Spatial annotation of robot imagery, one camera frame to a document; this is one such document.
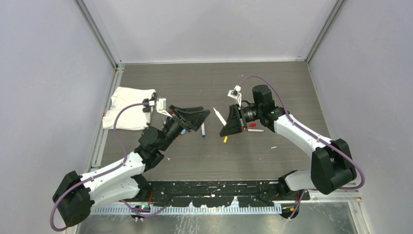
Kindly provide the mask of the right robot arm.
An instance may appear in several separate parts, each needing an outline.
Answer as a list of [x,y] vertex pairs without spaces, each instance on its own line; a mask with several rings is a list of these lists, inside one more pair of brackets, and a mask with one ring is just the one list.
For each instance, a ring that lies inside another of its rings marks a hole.
[[283,199],[292,199],[300,190],[317,190],[328,195],[342,189],[357,177],[356,167],[349,161],[351,153],[343,139],[331,140],[302,125],[289,112],[277,106],[267,85],[252,89],[253,102],[242,100],[241,87],[235,86],[228,96],[236,100],[230,105],[221,137],[248,130],[250,122],[258,120],[270,131],[298,146],[311,159],[306,171],[292,171],[278,179],[278,193]]

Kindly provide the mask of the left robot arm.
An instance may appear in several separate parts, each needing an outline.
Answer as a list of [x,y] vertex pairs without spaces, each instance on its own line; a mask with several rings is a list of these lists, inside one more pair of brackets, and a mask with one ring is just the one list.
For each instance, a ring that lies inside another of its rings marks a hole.
[[[55,231],[63,231],[85,220],[92,211],[111,203],[135,198],[144,201],[149,197],[150,186],[143,173],[156,167],[164,158],[162,154],[180,135],[182,130],[197,131],[210,114],[202,106],[178,108],[171,105],[162,110],[167,116],[161,129],[146,127],[139,138],[139,146],[132,152],[105,167],[92,172],[67,173],[52,197],[54,206],[50,225]],[[58,212],[65,228],[54,224]]]

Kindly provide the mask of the white marker with blue cap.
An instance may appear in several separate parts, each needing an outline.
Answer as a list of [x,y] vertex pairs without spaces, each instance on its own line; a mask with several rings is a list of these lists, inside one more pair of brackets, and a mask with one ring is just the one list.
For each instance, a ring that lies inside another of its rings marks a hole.
[[202,137],[206,137],[206,129],[205,129],[205,124],[204,123],[202,123],[202,125],[201,125],[201,134],[202,134]]

